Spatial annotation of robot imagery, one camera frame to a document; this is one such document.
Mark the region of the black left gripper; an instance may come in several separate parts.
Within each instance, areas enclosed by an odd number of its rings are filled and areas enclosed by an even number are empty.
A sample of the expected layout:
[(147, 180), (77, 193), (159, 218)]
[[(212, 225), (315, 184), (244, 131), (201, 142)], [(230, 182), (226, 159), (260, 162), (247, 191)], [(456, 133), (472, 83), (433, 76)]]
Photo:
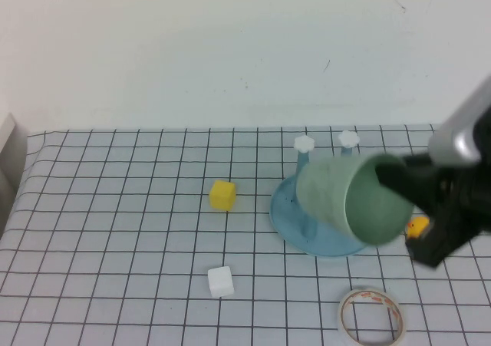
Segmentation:
[(375, 168), (381, 185), (419, 208), (427, 229), (407, 240), (410, 257), (436, 268), (483, 231), (490, 231), (490, 162), (475, 166), (437, 166), (428, 153), (403, 156), (405, 165)]

